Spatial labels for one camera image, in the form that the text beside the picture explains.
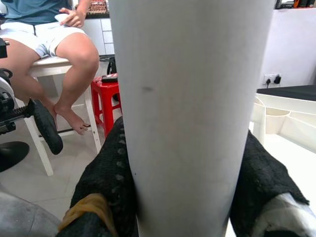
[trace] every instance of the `hand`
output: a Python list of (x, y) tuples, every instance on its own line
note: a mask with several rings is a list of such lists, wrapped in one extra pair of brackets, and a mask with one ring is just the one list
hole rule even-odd
[(66, 13), (69, 16), (63, 20), (60, 25), (67, 25), (70, 27), (80, 28), (84, 25), (85, 14), (78, 10), (69, 10), (62, 8), (59, 10), (61, 13)]

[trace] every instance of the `white cylindrical pole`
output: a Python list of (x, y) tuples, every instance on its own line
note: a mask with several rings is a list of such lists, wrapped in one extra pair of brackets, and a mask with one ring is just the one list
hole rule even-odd
[(110, 3), (141, 237), (221, 237), (274, 0)]

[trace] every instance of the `black object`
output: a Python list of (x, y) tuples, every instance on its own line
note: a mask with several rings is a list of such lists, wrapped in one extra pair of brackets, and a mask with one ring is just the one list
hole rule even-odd
[[(116, 62), (115, 62), (115, 57), (110, 57), (109, 58), (109, 64), (108, 64), (108, 68), (107, 68), (107, 75), (109, 74), (113, 74), (113, 73), (117, 73), (117, 65), (116, 65)], [(103, 78), (102, 77), (102, 82), (103, 83), (107, 83), (107, 82), (117, 82), (118, 81), (118, 78)], [(113, 99), (115, 101), (119, 101), (119, 97), (118, 95), (114, 95), (113, 96)]]
[(307, 6), (312, 7), (315, 4), (315, 0), (308, 0)]
[(11, 82), (9, 79), (12, 76), (13, 76), (13, 73), (9, 69), (0, 68), (0, 77), (3, 78), (9, 85), (11, 85)]
[(280, 84), (280, 83), (281, 83), (281, 79), (282, 79), (282, 77), (278, 74), (278, 75), (276, 76), (275, 80), (273, 81), (274, 84)]
[(34, 120), (51, 152), (54, 155), (59, 154), (64, 147), (63, 140), (58, 135), (53, 116), (39, 100), (35, 101)]
[(11, 96), (6, 93), (0, 95), (0, 135), (14, 131), (15, 121), (32, 116), (34, 106), (34, 101), (30, 99), (27, 106), (14, 110), (14, 101)]
[(258, 89), (257, 93), (292, 98), (292, 99), (316, 101), (316, 85), (302, 85), (302, 86)]
[(110, 14), (106, 13), (95, 13), (95, 14), (87, 14), (86, 19), (99, 19), (99, 18), (110, 18)]
[(8, 54), (6, 52), (6, 46), (9, 45), (9, 42), (4, 41), (0, 38), (0, 58), (7, 58)]
[(299, 7), (307, 7), (307, 3), (309, 0), (300, 0), (300, 2), (298, 3)]
[(292, 231), (271, 231), (265, 232), (264, 237), (300, 237)]
[(118, 81), (118, 78), (112, 78), (112, 77), (102, 76), (101, 81), (102, 81), (102, 83), (117, 82), (117, 81)]
[(115, 54), (105, 54), (105, 55), (100, 55), (99, 60), (100, 62), (108, 62), (109, 58), (115, 57)]
[(22, 161), (29, 153), (30, 147), (24, 142), (7, 142), (0, 145), (0, 172)]
[(230, 215), (236, 236), (251, 236), (263, 206), (284, 193), (291, 193), (296, 201), (309, 204), (286, 167), (249, 131)]
[[(129, 168), (122, 117), (114, 123), (98, 156), (84, 170), (70, 207), (93, 193), (102, 194), (109, 202), (118, 236), (138, 236), (136, 194)], [(111, 237), (112, 235), (94, 213), (85, 213), (57, 235), (57, 237), (96, 236)]]
[(276, 9), (283, 9), (283, 8), (293, 8), (294, 7), (294, 0), (288, 0), (287, 2), (282, 2), (282, 0), (276, 1)]
[(109, 58), (109, 64), (108, 64), (108, 68), (107, 68), (107, 75), (108, 74), (113, 74), (113, 73), (117, 73), (117, 65), (115, 62), (115, 57), (110, 57)]
[(266, 82), (266, 84), (267, 84), (267, 88), (269, 88), (269, 85), (271, 84), (271, 80), (268, 79), (267, 82)]

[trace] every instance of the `white cloth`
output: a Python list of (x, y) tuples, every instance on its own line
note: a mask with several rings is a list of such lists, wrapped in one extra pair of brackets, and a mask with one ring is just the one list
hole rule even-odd
[(75, 27), (60, 26), (59, 22), (29, 25), (8, 22), (1, 25), (0, 38), (16, 40), (33, 49), (41, 58), (56, 56), (56, 48), (67, 36), (84, 31)]
[(257, 218), (251, 237), (263, 237), (265, 231), (292, 231), (301, 237), (316, 236), (316, 217), (312, 210), (281, 194), (269, 201)]

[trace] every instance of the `person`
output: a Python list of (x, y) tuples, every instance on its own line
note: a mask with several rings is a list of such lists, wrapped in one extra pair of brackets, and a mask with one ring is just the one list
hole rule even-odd
[[(25, 102), (29, 98), (40, 100), (55, 121), (61, 115), (82, 135), (88, 124), (71, 107), (90, 85), (99, 67), (98, 51), (80, 29), (91, 0), (80, 0), (76, 10), (72, 10), (68, 0), (2, 0), (2, 3), (8, 14), (1, 25), (0, 37), (8, 40), (10, 46), (8, 57), (0, 59), (0, 65), (13, 72), (11, 84), (15, 96)], [(68, 16), (57, 22), (55, 15), (60, 13)], [(47, 55), (66, 58), (72, 64), (56, 104), (28, 74), (32, 64)]]

